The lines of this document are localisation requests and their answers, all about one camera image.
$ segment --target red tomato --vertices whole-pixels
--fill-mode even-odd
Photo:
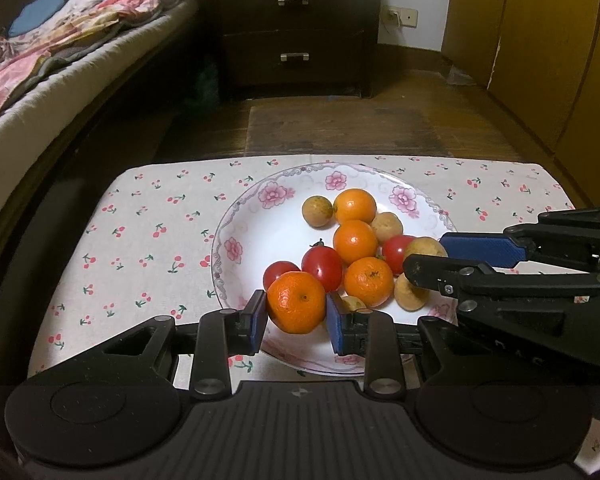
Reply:
[[[302,258],[302,270],[315,276],[325,292],[338,290],[342,283],[342,259],[322,240],[309,249]]]
[[[382,246],[382,256],[384,256],[384,260],[389,264],[395,275],[398,276],[404,272],[402,270],[404,250],[415,238],[415,236],[398,235],[389,238]]]
[[[285,272],[290,272],[292,270],[300,270],[296,264],[291,262],[275,262],[267,267],[267,270],[264,271],[264,275],[262,277],[262,286],[264,290],[269,290],[271,283],[275,282],[280,276],[282,276]]]

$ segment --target plate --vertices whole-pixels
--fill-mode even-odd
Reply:
[[[444,233],[456,230],[426,194],[383,171],[337,162],[280,171],[245,191],[229,207],[216,230],[211,272],[222,308],[244,308],[253,292],[262,289],[262,275],[273,262],[288,260],[300,267],[302,256],[320,238],[331,246],[337,224],[312,228],[302,218],[302,203],[314,195],[333,201],[350,188],[371,193],[378,212],[397,214],[405,234],[438,240]],[[401,309],[393,298],[381,309],[398,323],[415,324],[420,316],[453,320],[453,301],[432,293],[429,303],[417,312]],[[292,335],[269,320],[261,350],[313,374],[351,377],[364,373],[363,358],[333,353],[323,325],[310,334]]]

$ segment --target drawer handle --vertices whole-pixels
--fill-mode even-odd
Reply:
[[[291,61],[292,59],[297,59],[300,61],[309,61],[309,53],[308,52],[291,52],[289,54],[280,54],[280,61],[283,63],[287,61]]]
[[[309,5],[309,0],[278,0],[278,5],[280,7],[286,5]]]

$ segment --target nightstand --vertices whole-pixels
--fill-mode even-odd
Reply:
[[[200,0],[230,97],[371,95],[380,0]]]

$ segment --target orange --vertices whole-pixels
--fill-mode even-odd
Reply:
[[[362,220],[343,222],[333,235],[333,248],[347,265],[366,256],[376,256],[378,239],[371,226]]]
[[[373,308],[384,303],[394,291],[394,273],[387,262],[362,258],[344,273],[344,290]]]
[[[333,215],[339,224],[347,220],[369,224],[376,217],[376,200],[364,189],[347,189],[333,202]]]
[[[267,290],[267,311],[288,334],[308,334],[326,314],[322,284],[308,272],[285,272]]]

